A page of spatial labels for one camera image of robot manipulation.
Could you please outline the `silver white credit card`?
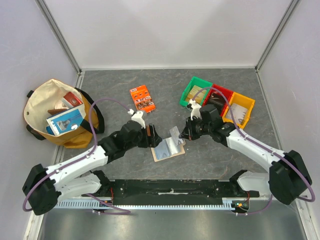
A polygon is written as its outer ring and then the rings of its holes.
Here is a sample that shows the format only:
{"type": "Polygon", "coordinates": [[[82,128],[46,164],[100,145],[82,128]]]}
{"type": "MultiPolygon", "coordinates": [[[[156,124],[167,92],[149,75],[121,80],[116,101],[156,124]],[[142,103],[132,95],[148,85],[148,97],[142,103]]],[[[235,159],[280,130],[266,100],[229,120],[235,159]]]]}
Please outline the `silver white credit card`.
{"type": "Polygon", "coordinates": [[[182,145],[185,141],[180,137],[180,132],[177,126],[174,126],[169,130],[171,138],[176,146],[182,145]]]}

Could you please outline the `beige card holder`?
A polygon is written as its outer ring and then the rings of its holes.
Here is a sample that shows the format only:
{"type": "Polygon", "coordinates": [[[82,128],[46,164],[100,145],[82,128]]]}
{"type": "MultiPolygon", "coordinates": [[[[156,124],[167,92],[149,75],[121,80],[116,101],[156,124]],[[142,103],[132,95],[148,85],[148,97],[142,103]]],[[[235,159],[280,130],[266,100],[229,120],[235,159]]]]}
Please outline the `beige card holder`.
{"type": "Polygon", "coordinates": [[[157,147],[151,148],[154,162],[185,154],[185,144],[186,142],[182,140],[181,144],[176,145],[172,137],[163,139],[157,147]]]}

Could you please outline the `brown leather card wallet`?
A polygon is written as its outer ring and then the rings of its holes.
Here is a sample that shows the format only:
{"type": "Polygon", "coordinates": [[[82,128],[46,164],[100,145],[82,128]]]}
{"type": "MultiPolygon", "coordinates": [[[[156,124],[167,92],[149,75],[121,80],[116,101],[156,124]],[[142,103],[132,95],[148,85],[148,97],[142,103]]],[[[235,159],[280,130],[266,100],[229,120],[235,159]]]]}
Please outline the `brown leather card wallet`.
{"type": "Polygon", "coordinates": [[[151,136],[150,127],[149,127],[148,125],[146,126],[146,133],[147,133],[147,136],[148,136],[148,137],[151,136]]]}

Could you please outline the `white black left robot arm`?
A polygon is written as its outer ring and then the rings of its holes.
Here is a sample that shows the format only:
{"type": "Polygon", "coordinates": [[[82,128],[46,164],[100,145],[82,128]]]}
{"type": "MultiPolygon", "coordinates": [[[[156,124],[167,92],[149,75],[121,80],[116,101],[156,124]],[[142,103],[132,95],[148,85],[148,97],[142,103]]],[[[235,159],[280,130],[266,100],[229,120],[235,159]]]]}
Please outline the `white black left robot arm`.
{"type": "Polygon", "coordinates": [[[153,124],[142,127],[130,120],[89,150],[63,163],[48,167],[37,164],[31,168],[22,187],[25,195],[22,209],[39,216],[49,212],[58,202],[77,195],[106,196],[110,184],[105,175],[81,175],[122,158],[132,148],[155,148],[161,142],[153,124]]]}

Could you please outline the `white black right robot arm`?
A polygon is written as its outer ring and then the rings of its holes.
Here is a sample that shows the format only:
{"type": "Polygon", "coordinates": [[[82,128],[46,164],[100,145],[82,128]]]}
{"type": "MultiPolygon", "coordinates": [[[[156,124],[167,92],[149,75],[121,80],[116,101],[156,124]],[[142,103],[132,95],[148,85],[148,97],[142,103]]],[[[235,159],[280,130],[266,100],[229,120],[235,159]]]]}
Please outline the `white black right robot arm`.
{"type": "Polygon", "coordinates": [[[229,191],[233,196],[240,197],[246,191],[265,191],[279,202],[289,205],[295,199],[300,199],[305,190],[309,190],[309,201],[315,200],[311,188],[312,179],[298,152],[284,152],[270,147],[251,137],[234,123],[223,122],[214,105],[200,106],[192,101],[187,107],[191,113],[180,134],[182,139],[195,141],[208,135],[215,142],[247,156],[267,171],[267,176],[251,175],[246,171],[240,174],[238,179],[229,184],[229,191]]]}

